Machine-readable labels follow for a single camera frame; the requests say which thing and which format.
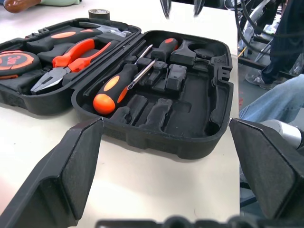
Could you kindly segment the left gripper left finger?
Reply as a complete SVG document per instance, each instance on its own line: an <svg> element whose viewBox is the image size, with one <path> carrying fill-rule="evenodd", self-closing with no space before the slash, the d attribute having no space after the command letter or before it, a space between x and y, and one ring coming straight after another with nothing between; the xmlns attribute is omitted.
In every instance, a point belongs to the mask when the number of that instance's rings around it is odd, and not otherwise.
<svg viewBox="0 0 304 228"><path fill-rule="evenodd" d="M34 167L0 216L2 228L68 228L81 219L104 123L78 123Z"/></svg>

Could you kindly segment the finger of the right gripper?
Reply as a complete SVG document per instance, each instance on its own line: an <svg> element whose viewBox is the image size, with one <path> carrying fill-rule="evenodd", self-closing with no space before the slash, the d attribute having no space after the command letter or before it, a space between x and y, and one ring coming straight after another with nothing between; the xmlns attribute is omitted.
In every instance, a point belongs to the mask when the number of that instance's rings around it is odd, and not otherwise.
<svg viewBox="0 0 304 228"><path fill-rule="evenodd" d="M160 3L165 17L169 17L171 11L171 0L160 0Z"/></svg>
<svg viewBox="0 0 304 228"><path fill-rule="evenodd" d="M194 16L198 16L205 5L205 0L194 0L193 5L194 5Z"/></svg>

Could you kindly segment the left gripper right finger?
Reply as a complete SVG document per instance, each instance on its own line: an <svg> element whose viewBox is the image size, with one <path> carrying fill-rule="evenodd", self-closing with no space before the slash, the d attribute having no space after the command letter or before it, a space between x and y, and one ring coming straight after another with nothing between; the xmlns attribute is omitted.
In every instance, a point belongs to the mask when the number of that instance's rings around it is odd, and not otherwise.
<svg viewBox="0 0 304 228"><path fill-rule="evenodd" d="M265 228L304 226L304 154L260 123L229 123L240 166L265 216Z"/></svg>

